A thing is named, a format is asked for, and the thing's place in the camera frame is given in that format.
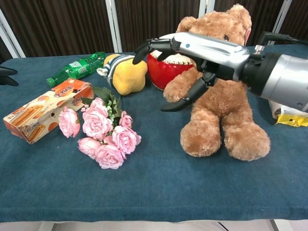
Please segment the brown teddy bear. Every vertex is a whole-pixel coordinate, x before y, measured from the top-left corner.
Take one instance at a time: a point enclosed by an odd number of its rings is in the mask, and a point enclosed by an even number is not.
[[[251,24],[248,10],[236,4],[226,12],[214,11],[198,19],[185,17],[176,32],[189,31],[244,45],[246,32],[250,30]],[[201,76],[202,73],[194,65],[167,84],[164,97],[168,102],[178,101]],[[270,151],[270,139],[254,123],[246,93],[242,82],[218,79],[193,104],[191,120],[180,134],[184,151],[196,157],[215,153],[221,146],[221,119],[225,133],[224,143],[230,156],[247,161],[266,156]]]

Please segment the teddy bear leg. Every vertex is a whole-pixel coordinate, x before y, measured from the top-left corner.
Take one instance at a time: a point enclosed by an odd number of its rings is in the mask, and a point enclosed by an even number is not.
[[[205,108],[194,107],[190,122],[181,131],[180,142],[191,156],[215,153],[221,145],[219,118]]]
[[[168,102],[176,102],[183,98],[196,80],[202,76],[196,67],[192,67],[171,80],[164,89],[164,98]]]
[[[254,123],[251,108],[245,103],[222,120],[225,146],[230,156],[239,160],[256,160],[270,152],[267,133]]]

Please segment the striped knit hat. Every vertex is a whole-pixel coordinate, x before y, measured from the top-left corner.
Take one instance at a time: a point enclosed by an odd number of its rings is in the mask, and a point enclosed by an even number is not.
[[[133,59],[133,55],[121,54],[113,58],[103,68],[98,68],[96,71],[100,76],[104,76],[111,87],[114,87],[112,84],[113,75],[116,69],[116,66],[129,59]]]

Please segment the teddy bear ear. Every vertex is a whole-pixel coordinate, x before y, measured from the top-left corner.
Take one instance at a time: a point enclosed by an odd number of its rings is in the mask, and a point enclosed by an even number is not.
[[[184,17],[180,21],[176,32],[189,31],[196,22],[197,22],[197,19],[192,16]]]
[[[235,4],[229,10],[227,10],[227,13],[241,22],[245,30],[251,28],[251,16],[249,11],[244,6]]]

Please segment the robotic hand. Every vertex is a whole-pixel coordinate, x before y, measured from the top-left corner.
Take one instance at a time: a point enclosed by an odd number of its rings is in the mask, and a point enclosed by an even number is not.
[[[241,81],[253,94],[297,110],[308,112],[308,60],[285,54],[266,53],[256,45],[247,47],[190,32],[169,35],[172,38],[150,39],[136,49],[133,64],[141,62],[154,50],[161,51],[162,61],[180,53],[196,62],[202,78],[178,102],[164,105],[162,111],[179,111],[195,102],[217,78]]]
[[[0,66],[0,85],[18,86],[18,83],[14,79],[9,77],[16,74],[16,70]]]

